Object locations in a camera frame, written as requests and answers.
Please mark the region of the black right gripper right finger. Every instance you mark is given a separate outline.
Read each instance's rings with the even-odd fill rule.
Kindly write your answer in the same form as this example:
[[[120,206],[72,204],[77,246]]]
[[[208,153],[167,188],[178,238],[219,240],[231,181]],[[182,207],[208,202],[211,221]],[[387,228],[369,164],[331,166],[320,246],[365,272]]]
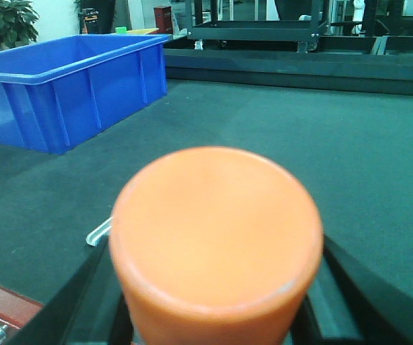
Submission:
[[[413,344],[413,298],[326,236],[293,344]]]

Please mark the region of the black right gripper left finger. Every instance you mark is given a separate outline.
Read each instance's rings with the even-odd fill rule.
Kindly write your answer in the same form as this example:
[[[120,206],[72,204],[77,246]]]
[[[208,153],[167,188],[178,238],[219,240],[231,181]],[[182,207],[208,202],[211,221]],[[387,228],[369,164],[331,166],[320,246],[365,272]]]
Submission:
[[[131,344],[133,327],[108,244],[95,247],[9,344]]]

